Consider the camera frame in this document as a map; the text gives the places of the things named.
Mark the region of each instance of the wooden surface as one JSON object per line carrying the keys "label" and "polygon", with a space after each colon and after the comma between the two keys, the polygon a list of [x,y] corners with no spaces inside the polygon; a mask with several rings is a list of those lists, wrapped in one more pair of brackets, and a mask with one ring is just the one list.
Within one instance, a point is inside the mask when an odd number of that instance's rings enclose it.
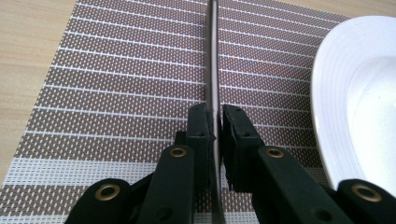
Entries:
{"label": "wooden surface", "polygon": [[[282,0],[335,14],[396,17],[394,0]],[[75,0],[0,5],[0,181],[23,134]]]}

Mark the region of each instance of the brown placemat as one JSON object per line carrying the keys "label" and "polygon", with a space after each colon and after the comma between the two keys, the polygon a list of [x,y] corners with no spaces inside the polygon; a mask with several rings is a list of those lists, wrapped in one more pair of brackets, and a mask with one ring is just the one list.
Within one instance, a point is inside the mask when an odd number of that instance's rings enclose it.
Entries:
{"label": "brown placemat", "polygon": [[[187,110],[204,100],[206,1],[78,0],[0,189],[0,222],[63,222],[84,189],[155,169]],[[311,68],[346,17],[269,0],[219,1],[221,102],[246,111],[267,145],[326,178],[311,123]],[[255,223],[227,190],[228,223]],[[208,194],[196,223],[210,222]]]}

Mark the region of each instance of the striped placemat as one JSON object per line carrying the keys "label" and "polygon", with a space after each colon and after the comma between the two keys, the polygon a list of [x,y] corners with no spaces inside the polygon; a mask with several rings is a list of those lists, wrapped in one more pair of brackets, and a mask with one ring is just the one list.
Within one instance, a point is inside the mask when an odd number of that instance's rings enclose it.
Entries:
{"label": "striped placemat", "polygon": [[[76,2],[0,189],[0,222],[63,222],[94,182],[132,184],[154,171],[204,100],[205,10],[205,0]],[[321,183],[311,68],[345,20],[270,0],[219,1],[221,102],[243,107],[267,145],[289,150]],[[250,195],[222,183],[227,222],[256,223]],[[195,222],[210,220],[203,194]]]}

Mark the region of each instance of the placemat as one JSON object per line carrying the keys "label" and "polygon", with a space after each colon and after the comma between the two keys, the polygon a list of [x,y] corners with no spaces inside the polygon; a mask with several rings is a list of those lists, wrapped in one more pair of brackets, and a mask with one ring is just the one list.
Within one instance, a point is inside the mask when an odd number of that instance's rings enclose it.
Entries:
{"label": "placemat", "polygon": [[[204,101],[205,0],[78,0],[0,189],[3,223],[59,223],[94,182],[154,171]],[[312,63],[347,17],[270,0],[219,1],[222,104],[247,111],[267,145],[326,184],[311,123]],[[227,190],[227,223],[256,223]],[[210,195],[195,222],[210,222]]]}

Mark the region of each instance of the brass rivet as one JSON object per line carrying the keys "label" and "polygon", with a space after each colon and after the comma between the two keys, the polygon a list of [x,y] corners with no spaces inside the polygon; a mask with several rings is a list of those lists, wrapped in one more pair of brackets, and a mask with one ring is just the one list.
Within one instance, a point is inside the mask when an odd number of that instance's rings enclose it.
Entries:
{"label": "brass rivet", "polygon": [[372,203],[378,203],[382,200],[382,196],[378,192],[363,184],[354,184],[352,191],[362,199]]}
{"label": "brass rivet", "polygon": [[175,147],[170,150],[169,154],[171,154],[172,157],[184,157],[187,151],[184,148]]}
{"label": "brass rivet", "polygon": [[116,184],[104,184],[96,192],[95,198],[99,201],[110,201],[120,193],[120,186]]}
{"label": "brass rivet", "polygon": [[285,155],[282,150],[277,148],[268,148],[265,152],[268,156],[274,158],[282,158]]}

